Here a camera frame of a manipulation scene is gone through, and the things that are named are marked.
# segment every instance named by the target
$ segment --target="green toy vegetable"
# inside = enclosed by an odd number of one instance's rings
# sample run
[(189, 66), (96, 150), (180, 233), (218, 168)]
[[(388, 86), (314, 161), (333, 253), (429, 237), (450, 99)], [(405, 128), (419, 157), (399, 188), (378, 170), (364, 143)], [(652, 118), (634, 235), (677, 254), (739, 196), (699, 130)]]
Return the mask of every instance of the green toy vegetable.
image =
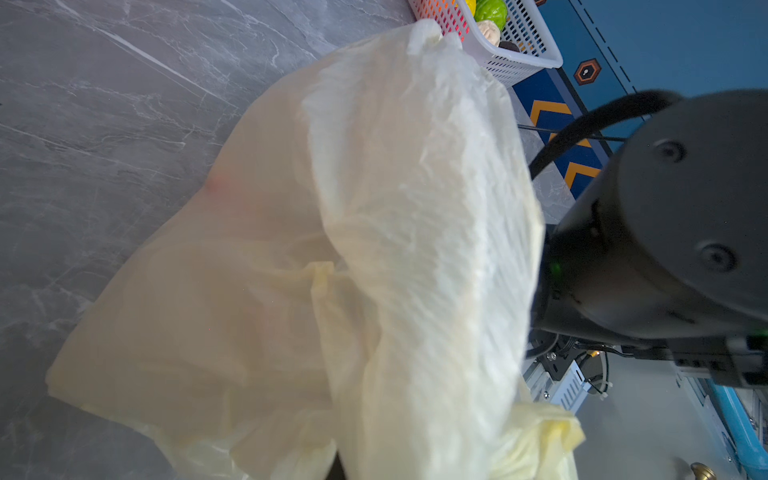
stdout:
[(499, 30), (504, 30), (507, 25), (507, 4), (504, 0), (478, 0), (478, 6), (475, 10), (475, 21), (491, 20), (498, 26)]

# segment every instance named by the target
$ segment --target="door knob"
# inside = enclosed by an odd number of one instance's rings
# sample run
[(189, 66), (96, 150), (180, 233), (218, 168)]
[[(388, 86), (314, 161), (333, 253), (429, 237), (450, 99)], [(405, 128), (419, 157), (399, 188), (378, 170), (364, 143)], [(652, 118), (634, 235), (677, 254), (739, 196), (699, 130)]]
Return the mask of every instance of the door knob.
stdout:
[(703, 463), (692, 463), (690, 469), (694, 473), (696, 480), (717, 480), (717, 475), (711, 468)]

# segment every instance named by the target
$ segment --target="blue panel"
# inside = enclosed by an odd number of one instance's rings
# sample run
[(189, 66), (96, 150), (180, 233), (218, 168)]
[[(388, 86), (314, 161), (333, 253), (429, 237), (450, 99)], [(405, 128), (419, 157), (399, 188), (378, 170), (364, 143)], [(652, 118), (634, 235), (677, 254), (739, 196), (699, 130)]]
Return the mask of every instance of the blue panel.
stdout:
[[(558, 90), (557, 86), (552, 80), (552, 77), (546, 71), (540, 71), (530, 78), (515, 85), (515, 93), (517, 94), (518, 98), (520, 98), (520, 102), (522, 103), (523, 108), (525, 108), (525, 112), (528, 114), (528, 116), (531, 115), (533, 103), (537, 100), (551, 101), (561, 104), (574, 103), (573, 101), (566, 102), (563, 99), (561, 91)], [(570, 124), (573, 120), (574, 116), (572, 114), (542, 111), (539, 113), (537, 126), (559, 131), (566, 125)], [(549, 133), (541, 132), (539, 136), (541, 137), (541, 141), (543, 141), (545, 144), (549, 142)], [(560, 171), (560, 175), (563, 177), (565, 177), (566, 173), (568, 172), (568, 166), (571, 163), (601, 169), (603, 165), (595, 152), (596, 150), (593, 148), (577, 145), (562, 154), (554, 162), (554, 164), (557, 166), (558, 170)], [(575, 188), (571, 188), (571, 192), (573, 193), (574, 197), (578, 197), (578, 195), (584, 191), (584, 188), (590, 180), (591, 178), (589, 176), (577, 175), (578, 182), (575, 181)]]
[(576, 174), (574, 183), (571, 185), (571, 193), (573, 193), (574, 197), (578, 198), (582, 193), (584, 193), (584, 189), (587, 188), (587, 185), (589, 185), (591, 181), (592, 177)]
[[(588, 111), (627, 94), (570, 2), (547, 2), (539, 10), (563, 55), (563, 70)], [(592, 58), (598, 60), (602, 71), (594, 83), (579, 85), (574, 74), (581, 62)], [(612, 137), (629, 137), (642, 124), (643, 121), (639, 118), (629, 120), (606, 128), (603, 133)], [(620, 146), (618, 143), (611, 143), (614, 150)]]
[[(694, 96), (768, 87), (765, 0), (579, 2), (638, 90), (665, 88)], [(547, 2), (541, 7), (551, 30), (545, 12), (567, 3)], [(569, 45), (552, 34), (567, 58), (563, 50)]]

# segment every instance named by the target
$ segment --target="green indicator light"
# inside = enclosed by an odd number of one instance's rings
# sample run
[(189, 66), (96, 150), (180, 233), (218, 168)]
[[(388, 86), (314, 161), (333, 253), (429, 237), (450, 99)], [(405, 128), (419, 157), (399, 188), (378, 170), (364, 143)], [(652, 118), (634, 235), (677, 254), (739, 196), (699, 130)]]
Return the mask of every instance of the green indicator light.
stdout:
[(552, 274), (552, 278), (554, 278), (555, 280), (560, 280), (563, 277), (563, 267), (560, 266), (559, 262), (550, 263), (549, 272)]

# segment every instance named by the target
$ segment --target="yellow toy fruit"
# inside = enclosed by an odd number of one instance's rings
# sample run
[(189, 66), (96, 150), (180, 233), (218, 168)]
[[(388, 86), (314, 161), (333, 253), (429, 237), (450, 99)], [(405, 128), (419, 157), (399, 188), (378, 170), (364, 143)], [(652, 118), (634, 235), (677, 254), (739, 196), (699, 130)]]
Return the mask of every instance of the yellow toy fruit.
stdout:
[(478, 3), (477, 0), (464, 0), (467, 2), (467, 6), (469, 7), (469, 11), (472, 12), (472, 16), (475, 16), (475, 10), (477, 10)]

